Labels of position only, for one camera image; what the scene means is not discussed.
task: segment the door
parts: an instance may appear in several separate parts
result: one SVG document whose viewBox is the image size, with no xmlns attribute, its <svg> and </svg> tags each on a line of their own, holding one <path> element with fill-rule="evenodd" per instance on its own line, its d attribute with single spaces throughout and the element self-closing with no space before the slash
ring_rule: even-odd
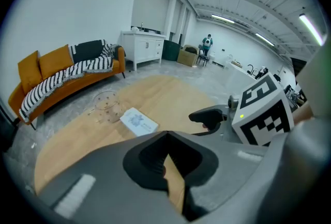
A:
<svg viewBox="0 0 331 224">
<path fill-rule="evenodd" d="M 148 57 L 148 39 L 142 38 L 136 40 L 134 49 L 134 58 L 136 61 L 142 61 Z"/>
<path fill-rule="evenodd" d="M 154 58 L 154 57 L 155 57 L 155 40 L 148 39 L 146 58 Z"/>
</svg>

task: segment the orange cushion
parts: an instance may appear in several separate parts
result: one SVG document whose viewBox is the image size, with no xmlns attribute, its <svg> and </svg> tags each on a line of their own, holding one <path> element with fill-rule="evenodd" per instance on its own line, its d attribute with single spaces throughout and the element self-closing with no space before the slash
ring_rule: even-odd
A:
<svg viewBox="0 0 331 224">
<path fill-rule="evenodd" d="M 69 54 L 68 45 L 58 48 L 39 58 L 42 78 L 45 80 L 60 70 L 73 65 Z"/>
<path fill-rule="evenodd" d="M 19 75 L 25 94 L 42 82 L 38 65 L 38 51 L 33 52 L 18 63 Z"/>
</svg>

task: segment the ceiling light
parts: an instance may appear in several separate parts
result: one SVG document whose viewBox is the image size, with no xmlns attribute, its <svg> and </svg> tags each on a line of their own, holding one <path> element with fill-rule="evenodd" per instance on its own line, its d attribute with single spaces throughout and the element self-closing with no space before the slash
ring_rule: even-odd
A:
<svg viewBox="0 0 331 224">
<path fill-rule="evenodd" d="M 221 17 L 221 16 L 218 16 L 218 15 L 215 15 L 215 14 L 212 14 L 212 17 L 216 18 L 216 19 L 220 19 L 220 20 L 223 20 L 223 21 L 226 21 L 226 22 L 229 22 L 229 23 L 234 23 L 234 21 L 231 21 L 227 18 L 224 18 L 224 17 Z"/>
<path fill-rule="evenodd" d="M 271 43 L 268 39 L 265 39 L 263 36 L 259 35 L 258 33 L 255 34 L 256 36 L 260 37 L 261 39 L 263 39 L 264 41 L 266 41 L 268 44 L 270 44 L 271 46 L 274 46 L 273 43 Z"/>
<path fill-rule="evenodd" d="M 320 36 L 319 32 L 317 32 L 316 28 L 312 25 L 312 23 L 308 20 L 307 16 L 303 13 L 299 15 L 299 18 L 303 23 L 308 27 L 312 35 L 315 37 L 319 45 L 323 44 L 323 39 Z"/>
</svg>

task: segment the white table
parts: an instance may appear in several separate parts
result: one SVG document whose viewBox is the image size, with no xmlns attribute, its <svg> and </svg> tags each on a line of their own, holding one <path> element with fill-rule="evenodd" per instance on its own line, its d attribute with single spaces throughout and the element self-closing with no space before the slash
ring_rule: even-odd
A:
<svg viewBox="0 0 331 224">
<path fill-rule="evenodd" d="M 248 74 L 243 69 L 238 66 L 233 65 L 232 63 L 228 64 L 227 71 L 228 79 L 225 83 L 225 87 L 229 93 L 231 94 L 240 94 L 243 92 L 243 89 L 253 83 L 255 78 Z"/>
</svg>

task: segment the gray floor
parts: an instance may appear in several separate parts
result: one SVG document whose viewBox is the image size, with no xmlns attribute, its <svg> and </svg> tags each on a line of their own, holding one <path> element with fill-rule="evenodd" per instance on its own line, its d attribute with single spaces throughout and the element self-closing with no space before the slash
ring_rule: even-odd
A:
<svg viewBox="0 0 331 224">
<path fill-rule="evenodd" d="M 153 61 L 138 64 L 137 71 L 129 72 L 131 69 L 132 64 L 128 63 L 125 79 L 121 74 L 117 74 L 67 97 L 44 114 L 43 121 L 37 124 L 36 131 L 31 126 L 19 125 L 13 145 L 5 154 L 8 170 L 17 178 L 19 184 L 34 187 L 34 167 L 42 147 L 59 129 L 92 107 L 93 97 L 102 91 L 118 91 L 148 76 L 166 74 L 197 87 L 215 104 L 227 103 L 229 98 L 224 87 L 227 72 L 215 64 L 202 67 L 201 63 L 198 67 L 192 68 L 177 62 L 162 61 L 159 64 L 158 61 Z"/>
</svg>

